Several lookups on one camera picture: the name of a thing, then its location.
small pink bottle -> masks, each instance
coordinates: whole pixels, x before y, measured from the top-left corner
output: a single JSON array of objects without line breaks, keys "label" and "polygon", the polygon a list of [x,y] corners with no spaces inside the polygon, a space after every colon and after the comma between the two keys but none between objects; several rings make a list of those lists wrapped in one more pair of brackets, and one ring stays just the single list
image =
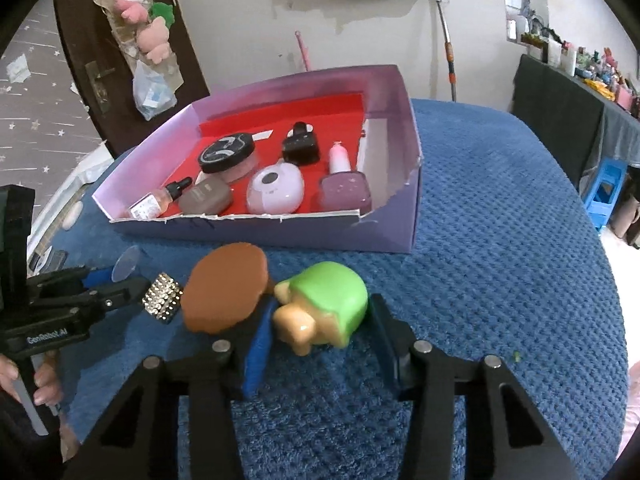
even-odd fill
[{"label": "small pink bottle", "polygon": [[349,153],[340,142],[329,150],[329,172],[320,181],[322,211],[359,209],[360,214],[371,211],[371,192],[367,178],[359,171],[351,171]]}]

blue plastic stool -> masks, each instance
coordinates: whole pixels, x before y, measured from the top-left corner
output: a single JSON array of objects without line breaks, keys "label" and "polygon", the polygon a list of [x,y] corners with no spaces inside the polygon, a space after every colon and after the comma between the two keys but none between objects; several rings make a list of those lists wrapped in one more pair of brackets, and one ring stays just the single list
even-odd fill
[{"label": "blue plastic stool", "polygon": [[603,158],[591,187],[582,202],[587,215],[598,232],[607,225],[616,205],[616,200],[625,183],[626,162],[613,158]]}]

floor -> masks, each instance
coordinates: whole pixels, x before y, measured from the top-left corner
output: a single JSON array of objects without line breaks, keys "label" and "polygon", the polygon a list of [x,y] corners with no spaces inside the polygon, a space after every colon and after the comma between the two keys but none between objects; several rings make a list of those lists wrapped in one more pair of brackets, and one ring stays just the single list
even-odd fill
[{"label": "floor", "polygon": [[628,246],[609,228],[604,229],[600,240],[618,286],[620,306],[625,319],[626,350],[631,368],[633,364],[640,362],[640,250]]},{"label": "floor", "polygon": [[101,144],[62,49],[53,0],[39,0],[0,60],[0,186],[36,190],[33,217]]}]

nail polish bottle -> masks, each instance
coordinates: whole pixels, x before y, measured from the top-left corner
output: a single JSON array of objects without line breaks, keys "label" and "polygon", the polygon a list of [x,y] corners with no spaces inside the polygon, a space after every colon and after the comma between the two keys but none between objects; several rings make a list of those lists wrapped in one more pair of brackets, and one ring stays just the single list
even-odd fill
[{"label": "nail polish bottle", "polygon": [[315,164],[320,160],[318,139],[311,124],[298,122],[293,125],[289,135],[282,141],[282,158],[296,166]]},{"label": "nail polish bottle", "polygon": [[143,196],[129,208],[129,214],[137,220],[151,220],[158,218],[169,209],[174,200],[181,197],[182,192],[188,188],[193,180],[190,176],[179,182],[170,182],[161,189],[156,189]]},{"label": "nail polish bottle", "polygon": [[216,174],[196,184],[178,200],[178,207],[187,215],[217,215],[231,205],[231,188]]},{"label": "nail polish bottle", "polygon": [[320,181],[322,211],[359,209],[361,214],[371,211],[367,178],[359,171],[351,171],[349,153],[340,142],[329,150],[329,172]]}]

red paper lining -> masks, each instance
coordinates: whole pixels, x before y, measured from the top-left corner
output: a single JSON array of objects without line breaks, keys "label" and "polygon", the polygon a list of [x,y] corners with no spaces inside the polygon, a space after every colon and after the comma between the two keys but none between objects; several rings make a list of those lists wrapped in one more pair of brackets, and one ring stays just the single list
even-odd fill
[{"label": "red paper lining", "polygon": [[[351,168],[355,169],[358,144],[362,135],[364,106],[361,94],[334,94],[327,97],[304,99],[284,104],[253,108],[245,112],[206,121],[200,125],[202,138],[187,159],[173,172],[163,185],[190,176],[195,182],[200,167],[198,156],[207,146],[229,134],[245,132],[257,134],[273,130],[268,139],[255,141],[258,155],[257,169],[275,164],[282,157],[282,141],[297,121],[312,124],[318,146],[320,161],[300,167],[305,180],[305,198],[297,213],[317,212],[319,182],[329,173],[328,153],[334,142],[340,141],[349,153]],[[251,176],[246,176],[231,185],[234,201],[222,215],[247,214],[246,189]],[[163,217],[180,214],[176,203],[169,206]]]}]

